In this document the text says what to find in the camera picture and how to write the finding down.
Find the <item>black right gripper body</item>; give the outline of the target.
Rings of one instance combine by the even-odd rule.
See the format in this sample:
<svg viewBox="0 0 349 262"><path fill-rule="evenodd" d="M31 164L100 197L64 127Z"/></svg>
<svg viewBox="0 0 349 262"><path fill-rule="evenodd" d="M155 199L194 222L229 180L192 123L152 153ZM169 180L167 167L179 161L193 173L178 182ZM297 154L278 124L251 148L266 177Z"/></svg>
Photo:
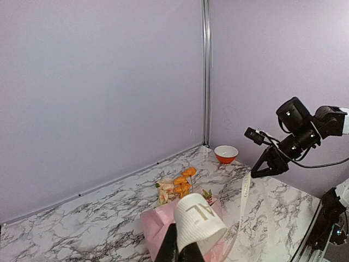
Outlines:
<svg viewBox="0 0 349 262"><path fill-rule="evenodd" d="M344 134L344 110L336 106L320 106L311 115L299 98L293 97L277 109L276 115L279 126L288 134L279 148L293 160L325 138Z"/></svg>

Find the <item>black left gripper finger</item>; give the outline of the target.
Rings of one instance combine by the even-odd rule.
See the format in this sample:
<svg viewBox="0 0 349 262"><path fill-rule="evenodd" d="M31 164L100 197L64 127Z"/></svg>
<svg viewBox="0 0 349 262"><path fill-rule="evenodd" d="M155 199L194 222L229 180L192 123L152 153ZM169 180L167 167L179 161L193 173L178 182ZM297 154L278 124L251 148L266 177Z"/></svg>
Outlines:
<svg viewBox="0 0 349 262"><path fill-rule="evenodd" d="M158 251L155 262L177 262L179 252L177 247L177 228L170 224Z"/></svg>
<svg viewBox="0 0 349 262"><path fill-rule="evenodd" d="M191 243L185 246L178 256L179 262L204 262L204 257L199 249L198 244Z"/></svg>
<svg viewBox="0 0 349 262"><path fill-rule="evenodd" d="M256 164L252 167L251 177L261 178L278 176L289 170L288 162L274 148L267 148L263 151Z"/></svg>

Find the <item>cream printed ribbon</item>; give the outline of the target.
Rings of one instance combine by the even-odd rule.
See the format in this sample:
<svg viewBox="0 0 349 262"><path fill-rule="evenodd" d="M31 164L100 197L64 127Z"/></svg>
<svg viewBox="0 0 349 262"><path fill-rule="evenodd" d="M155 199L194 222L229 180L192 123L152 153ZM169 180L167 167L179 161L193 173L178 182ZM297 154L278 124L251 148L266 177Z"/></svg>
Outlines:
<svg viewBox="0 0 349 262"><path fill-rule="evenodd" d="M234 238L227 245L225 253L219 261L225 261L233 249L236 239L242 231L245 209L251 184L251 172L244 176L241 187L240 216L238 230ZM274 219L271 218L271 205L268 203L268 249L276 243ZM177 228L177 247L181 252L186 246L197 243L202 255L207 254L220 240L224 239L226 233L230 232L232 225L228 228L218 215L207 204L202 195L192 193L178 202L173 213Z"/></svg>

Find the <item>pink wrapping paper sheet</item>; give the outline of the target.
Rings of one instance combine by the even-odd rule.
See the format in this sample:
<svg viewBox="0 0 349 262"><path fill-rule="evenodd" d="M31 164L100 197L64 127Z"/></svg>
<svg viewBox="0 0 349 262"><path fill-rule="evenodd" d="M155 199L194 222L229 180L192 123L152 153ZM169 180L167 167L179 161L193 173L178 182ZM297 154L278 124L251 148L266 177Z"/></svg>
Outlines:
<svg viewBox="0 0 349 262"><path fill-rule="evenodd" d="M211 208L223 220L223 210L218 198L211 199ZM178 199L158 206L154 209L140 214L141 227L146 241L146 247L151 256L151 261L155 261L168 227L174 223L173 210L176 207ZM204 256L205 261L219 261L223 255L224 242L221 240L215 247Z"/></svg>

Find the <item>peach fake flower stem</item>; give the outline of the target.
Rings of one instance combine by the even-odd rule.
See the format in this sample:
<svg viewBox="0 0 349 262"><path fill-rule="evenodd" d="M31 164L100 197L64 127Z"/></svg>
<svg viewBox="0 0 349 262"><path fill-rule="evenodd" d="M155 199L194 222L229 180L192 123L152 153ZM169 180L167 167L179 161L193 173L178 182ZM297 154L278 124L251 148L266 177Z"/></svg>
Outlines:
<svg viewBox="0 0 349 262"><path fill-rule="evenodd" d="M155 187L158 191L158 206L168 204L177 198L175 193L173 192L175 188L173 180L158 180L155 183Z"/></svg>

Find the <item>orange fake flower stem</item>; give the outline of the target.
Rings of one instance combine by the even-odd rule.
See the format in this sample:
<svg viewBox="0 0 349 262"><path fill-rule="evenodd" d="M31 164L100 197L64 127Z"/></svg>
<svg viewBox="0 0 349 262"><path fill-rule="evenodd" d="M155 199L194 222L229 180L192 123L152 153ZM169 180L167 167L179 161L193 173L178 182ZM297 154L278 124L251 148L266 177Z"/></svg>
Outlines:
<svg viewBox="0 0 349 262"><path fill-rule="evenodd" d="M188 169L181 172L181 175L175 178L172 182L174 185L173 193L179 194L180 198L185 197L190 193L192 187L192 177L196 175L196 168L189 167Z"/></svg>

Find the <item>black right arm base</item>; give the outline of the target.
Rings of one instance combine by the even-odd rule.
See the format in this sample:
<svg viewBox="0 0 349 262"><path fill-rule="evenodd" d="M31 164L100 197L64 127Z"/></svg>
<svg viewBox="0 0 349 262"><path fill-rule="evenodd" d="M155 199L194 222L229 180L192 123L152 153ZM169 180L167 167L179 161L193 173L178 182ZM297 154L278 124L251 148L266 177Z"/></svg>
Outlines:
<svg viewBox="0 0 349 262"><path fill-rule="evenodd" d="M307 244L323 250L332 226L348 208L348 180L331 188L321 198L321 209L312 228Z"/></svg>

